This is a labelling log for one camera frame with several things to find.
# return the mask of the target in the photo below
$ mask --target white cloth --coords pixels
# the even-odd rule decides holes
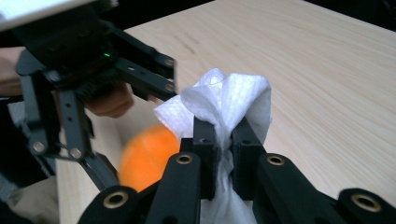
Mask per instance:
[[[154,109],[180,140],[191,138],[193,117],[215,126],[220,148],[215,198],[201,203],[201,223],[256,223],[251,208],[233,190],[231,132],[246,117],[263,143],[271,122],[271,87],[262,76],[208,71],[193,87]]]

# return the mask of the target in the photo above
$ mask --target bolt hole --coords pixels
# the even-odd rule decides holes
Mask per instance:
[[[190,155],[181,155],[178,156],[176,159],[177,163],[179,164],[189,164],[190,162],[192,162],[192,157]]]
[[[128,194],[125,191],[117,191],[105,197],[103,206],[109,209],[123,206],[128,201]]]
[[[351,197],[352,202],[364,210],[370,212],[379,212],[382,209],[381,204],[367,195],[353,194]]]
[[[278,156],[270,156],[267,158],[267,161],[270,162],[273,165],[283,165],[285,164],[285,161],[278,157]]]

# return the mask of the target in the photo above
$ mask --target dark background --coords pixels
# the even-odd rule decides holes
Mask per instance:
[[[212,0],[119,0],[120,5],[101,15],[122,30],[153,21]],[[13,34],[0,32],[0,47],[15,47],[20,43]]]
[[[344,15],[396,31],[396,0],[306,0]]]

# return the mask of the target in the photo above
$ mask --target wood grain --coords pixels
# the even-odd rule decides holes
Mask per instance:
[[[289,157],[334,198],[358,187],[396,205],[395,33],[298,0],[217,0],[127,32],[177,60],[180,91],[214,67],[267,77],[273,88],[267,151]],[[108,125],[136,133],[135,125],[157,122],[150,108],[141,109],[147,124],[135,124],[141,115],[131,112]],[[116,136],[122,144],[132,137]],[[72,180],[59,178],[62,218],[82,212],[62,207],[86,196],[62,189]]]

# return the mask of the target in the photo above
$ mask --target screw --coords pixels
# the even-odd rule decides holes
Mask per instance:
[[[72,155],[74,159],[79,159],[81,158],[81,151],[78,148],[73,147],[70,149],[70,155]]]
[[[44,144],[42,144],[41,142],[35,142],[35,143],[33,143],[33,149],[36,152],[42,152],[46,148],[44,147]]]

